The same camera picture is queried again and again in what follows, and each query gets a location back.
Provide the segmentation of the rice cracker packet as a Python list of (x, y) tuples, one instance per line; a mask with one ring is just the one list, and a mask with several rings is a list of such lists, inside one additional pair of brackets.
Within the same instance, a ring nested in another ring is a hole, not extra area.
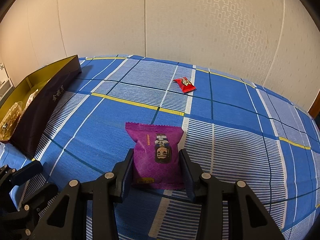
[(9, 141), (22, 115), (23, 102), (15, 102), (1, 121), (1, 141)]

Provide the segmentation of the purple snack packet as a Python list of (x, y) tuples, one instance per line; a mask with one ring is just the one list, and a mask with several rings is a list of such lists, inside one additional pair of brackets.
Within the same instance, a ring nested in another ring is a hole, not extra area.
[(136, 143), (133, 150), (133, 183), (146, 189), (184, 189), (178, 152), (183, 129), (135, 122), (127, 122), (125, 129)]

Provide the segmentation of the white brown snack pouch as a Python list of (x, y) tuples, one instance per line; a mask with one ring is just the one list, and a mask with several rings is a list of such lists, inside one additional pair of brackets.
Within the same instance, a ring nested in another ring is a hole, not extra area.
[(28, 108), (28, 106), (31, 104), (31, 102), (35, 99), (35, 97), (37, 96), (39, 90), (35, 90), (35, 92), (33, 92), (32, 94), (29, 95), (29, 98), (25, 104), (25, 108), (24, 110), (26, 110)]

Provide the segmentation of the small red candy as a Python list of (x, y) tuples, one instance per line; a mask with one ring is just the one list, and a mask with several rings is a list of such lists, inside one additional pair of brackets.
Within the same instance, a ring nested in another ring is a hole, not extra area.
[(196, 90), (196, 87), (186, 77), (174, 79), (174, 81), (179, 85), (181, 91), (184, 94), (190, 93)]

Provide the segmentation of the blue plaid tablecloth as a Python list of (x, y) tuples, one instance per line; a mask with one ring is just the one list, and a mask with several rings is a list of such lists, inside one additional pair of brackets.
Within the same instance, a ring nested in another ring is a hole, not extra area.
[(1, 105), (1, 239), (315, 239), (319, 129), (226, 73), (137, 55), (26, 76)]

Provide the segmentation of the gold tin box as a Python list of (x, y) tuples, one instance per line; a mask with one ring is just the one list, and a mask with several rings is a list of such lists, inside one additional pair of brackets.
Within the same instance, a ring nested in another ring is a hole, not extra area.
[[(1, 105), (1, 121), (10, 107), (23, 102), (22, 115), (9, 142), (27, 158), (35, 156), (42, 133), (70, 83), (82, 72), (78, 55), (48, 64), (26, 76)], [(26, 110), (29, 95), (39, 90)]]

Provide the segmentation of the wooden door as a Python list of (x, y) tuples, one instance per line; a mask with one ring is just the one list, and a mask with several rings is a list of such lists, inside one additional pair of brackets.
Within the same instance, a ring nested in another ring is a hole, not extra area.
[(313, 102), (312, 106), (308, 110), (309, 115), (312, 118), (316, 118), (319, 115), (320, 112), (320, 100), (319, 98), (316, 98), (316, 100)]

